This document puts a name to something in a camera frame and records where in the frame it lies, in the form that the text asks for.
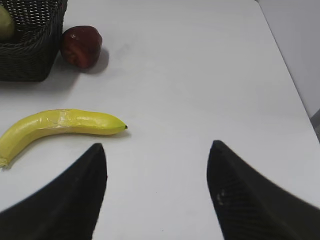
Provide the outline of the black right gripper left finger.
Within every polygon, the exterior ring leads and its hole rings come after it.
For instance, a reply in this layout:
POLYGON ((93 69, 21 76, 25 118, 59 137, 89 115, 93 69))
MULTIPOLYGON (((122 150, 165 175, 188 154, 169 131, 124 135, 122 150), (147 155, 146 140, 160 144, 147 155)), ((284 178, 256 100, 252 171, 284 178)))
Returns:
POLYGON ((107 186, 102 144, 93 144, 39 191, 0 213, 2 240, 90 240, 107 186))

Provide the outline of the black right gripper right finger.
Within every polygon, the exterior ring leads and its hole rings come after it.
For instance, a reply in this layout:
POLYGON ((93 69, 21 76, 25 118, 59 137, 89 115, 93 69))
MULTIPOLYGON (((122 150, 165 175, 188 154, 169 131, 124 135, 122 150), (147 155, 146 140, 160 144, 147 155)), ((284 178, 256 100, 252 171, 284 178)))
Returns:
POLYGON ((210 148, 206 180, 226 240, 318 240, 320 210, 274 184, 224 142, 210 148))

